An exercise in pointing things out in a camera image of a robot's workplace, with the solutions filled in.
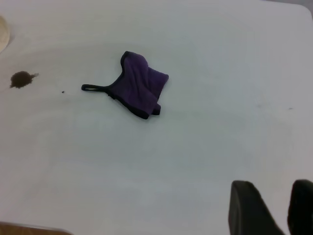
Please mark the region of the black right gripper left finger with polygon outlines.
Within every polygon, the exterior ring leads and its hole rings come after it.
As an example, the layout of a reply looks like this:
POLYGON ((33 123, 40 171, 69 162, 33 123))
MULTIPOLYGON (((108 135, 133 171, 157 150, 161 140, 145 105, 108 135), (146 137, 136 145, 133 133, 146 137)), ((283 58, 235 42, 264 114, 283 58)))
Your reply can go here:
POLYGON ((231 235, 282 235, 258 189, 248 181, 231 184, 228 211, 231 235))

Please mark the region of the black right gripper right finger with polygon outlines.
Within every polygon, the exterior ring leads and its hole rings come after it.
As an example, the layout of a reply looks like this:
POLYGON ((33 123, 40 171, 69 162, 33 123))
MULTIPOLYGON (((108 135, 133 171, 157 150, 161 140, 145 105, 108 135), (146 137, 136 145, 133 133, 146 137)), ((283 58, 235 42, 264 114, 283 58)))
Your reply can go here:
POLYGON ((313 183, 311 181, 302 179, 293 183, 287 221, 291 235, 313 234, 313 183))

